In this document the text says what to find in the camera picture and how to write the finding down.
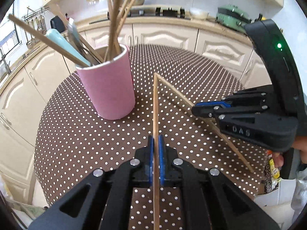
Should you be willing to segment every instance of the pink cup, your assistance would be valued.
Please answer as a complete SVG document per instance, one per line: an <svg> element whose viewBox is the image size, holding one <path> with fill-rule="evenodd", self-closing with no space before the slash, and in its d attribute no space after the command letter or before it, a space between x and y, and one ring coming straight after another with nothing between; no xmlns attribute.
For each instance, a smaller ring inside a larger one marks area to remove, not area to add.
<svg viewBox="0 0 307 230"><path fill-rule="evenodd" d="M116 120L127 116L135 106L135 94L128 49L120 44L122 53L112 61L76 67L85 90L99 116ZM96 49L104 57L107 46Z"/></svg>

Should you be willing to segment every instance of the finger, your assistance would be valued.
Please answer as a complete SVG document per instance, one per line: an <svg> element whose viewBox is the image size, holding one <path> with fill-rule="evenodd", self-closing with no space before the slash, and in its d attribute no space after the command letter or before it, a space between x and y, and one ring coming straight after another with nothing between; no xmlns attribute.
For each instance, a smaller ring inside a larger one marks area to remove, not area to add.
<svg viewBox="0 0 307 230"><path fill-rule="evenodd" d="M295 138L294 143L292 144L292 147L297 150L302 150L304 152L307 152L307 137L306 136L297 136Z"/></svg>
<svg viewBox="0 0 307 230"><path fill-rule="evenodd" d="M275 168L279 168L279 167L282 167L284 165L284 158L280 153L274 152L272 154L272 158L273 158L273 161L274 161Z"/></svg>
<svg viewBox="0 0 307 230"><path fill-rule="evenodd" d="M300 158L302 160L302 163L307 163L307 152L306 151L300 151Z"/></svg>

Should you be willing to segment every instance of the polka dot tablecloth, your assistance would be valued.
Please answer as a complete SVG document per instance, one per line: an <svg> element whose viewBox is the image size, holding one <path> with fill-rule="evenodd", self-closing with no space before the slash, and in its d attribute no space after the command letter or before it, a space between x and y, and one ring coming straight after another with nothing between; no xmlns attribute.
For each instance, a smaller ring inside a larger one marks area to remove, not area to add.
<svg viewBox="0 0 307 230"><path fill-rule="evenodd" d="M153 74L158 72L193 103L220 100L241 90L239 81L216 62L179 48L137 45L130 49L136 105L125 118L101 118L77 73L64 80L50 98L37 132L35 172L52 205L96 168L116 169L147 145L152 134ZM255 172L202 120L190 117L184 103L159 84L159 132L165 144L195 167L219 168L251 198L264 170L264 149L231 139ZM182 229L178 188L161 188L160 228ZM153 229L151 189L135 188L129 229Z"/></svg>

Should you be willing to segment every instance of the wooden skewer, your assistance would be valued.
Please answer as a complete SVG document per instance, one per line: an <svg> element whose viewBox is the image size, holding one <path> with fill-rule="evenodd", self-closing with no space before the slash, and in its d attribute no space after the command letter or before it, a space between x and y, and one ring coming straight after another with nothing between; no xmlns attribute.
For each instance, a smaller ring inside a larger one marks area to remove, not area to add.
<svg viewBox="0 0 307 230"><path fill-rule="evenodd" d="M126 12L125 12L125 15L124 15L124 17L121 19L121 21L120 21L120 23L119 23L119 25L118 25L118 27L117 27L117 30L116 30L116 37L115 37L116 39L117 39L117 37L119 36L119 34L120 34L121 30L122 30L122 27L123 27L123 25L124 25L124 23L125 23L125 20L126 20L126 18L127 18L127 16L128 16L128 13L129 13L129 11L130 11L130 9L131 9L131 7L132 7L134 1L135 1L135 0L131 0L131 2L129 3L128 8L127 8L127 10L126 10ZM106 56L108 55L108 51L109 51L109 48L107 48L107 50L106 50L106 54L105 54L105 57L104 57L104 61L106 61Z"/></svg>
<svg viewBox="0 0 307 230"><path fill-rule="evenodd" d="M153 75L153 229L159 230L159 103L158 103L158 77Z"/></svg>
<svg viewBox="0 0 307 230"><path fill-rule="evenodd" d="M58 16L62 20L64 26L67 28L67 25L69 22L66 19L66 17L62 14L59 8L59 5L51 4L49 5L49 8L50 8L50 11L55 16ZM80 41L85 45L85 47L97 58L97 60L99 60L100 63L103 63L103 58L91 47L91 45L80 34L79 34L79 38L80 38Z"/></svg>
<svg viewBox="0 0 307 230"><path fill-rule="evenodd" d="M111 17L110 33L109 33L109 59L115 57L113 55L114 38L116 37L116 20L118 15L118 9L122 0L114 0L113 13Z"/></svg>
<svg viewBox="0 0 307 230"><path fill-rule="evenodd" d="M107 1L108 1L109 17L110 17L110 19L112 19L112 17L113 17L112 0L107 0ZM119 55L120 54L120 46L119 46L117 37L114 38L114 46L115 46L115 50L116 50L117 55ZM108 48L107 48L107 51L106 51L104 59L103 59L104 62L106 61L107 55L108 55Z"/></svg>
<svg viewBox="0 0 307 230"><path fill-rule="evenodd" d="M193 107L194 104L188 100L181 92L179 92L175 87L173 87L167 80L165 80L162 76L160 76L159 74L155 73L155 75L157 76L157 78L168 88L170 88L178 97L180 97L189 107ZM207 123L212 129L213 131L219 135L227 144L228 146L232 149L232 151L234 153L237 154L237 156L242 160L242 162L245 164L245 166L250 170L250 172L254 173L254 169L252 168L252 166L249 164L249 162L244 158L244 156L242 155L242 153L237 149L236 146L234 146L234 144L228 139L228 137L226 135L224 135L223 133L220 132L220 129L210 120L210 119L206 119L206 118L202 118L202 120L204 120L205 123Z"/></svg>
<svg viewBox="0 0 307 230"><path fill-rule="evenodd" d="M31 28L29 25L25 24L23 21L19 20L13 15L9 15L9 19L14 22L16 25L24 29L25 31L32 34L34 37L37 37L41 42L45 43L47 46L53 48L57 52L59 52L61 55L65 56L67 59L71 60L75 64L81 66L81 67L88 67L87 64L85 64L83 61L79 60L77 57L72 55L71 53L67 52L62 47L58 46L56 43L54 43L52 40L48 39L46 36L42 35L40 32L36 31L35 29Z"/></svg>
<svg viewBox="0 0 307 230"><path fill-rule="evenodd" d="M118 22L118 24L119 24L119 22L120 22L120 20L121 20L121 18L122 18L122 15L124 14L124 11L125 11L125 8L126 8L126 6L127 6L128 1L129 1L129 0L125 0L124 3L122 4L122 7L121 7L121 9L120 9L120 11L119 11L119 14L118 14L118 16L117 16L117 22Z"/></svg>

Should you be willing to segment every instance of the stove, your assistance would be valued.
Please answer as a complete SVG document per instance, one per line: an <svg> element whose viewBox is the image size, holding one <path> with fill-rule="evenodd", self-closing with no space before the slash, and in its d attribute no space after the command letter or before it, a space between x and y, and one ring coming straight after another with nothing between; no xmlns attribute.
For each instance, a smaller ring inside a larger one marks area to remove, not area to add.
<svg viewBox="0 0 307 230"><path fill-rule="evenodd" d="M161 17L172 17L184 20L191 20L190 17L186 16L185 9L179 7L152 7L152 6L135 6L129 11L128 17L140 17L140 16L161 16ZM109 12L107 18L103 20L98 20L90 22L89 24L94 24L97 22L109 20Z"/></svg>

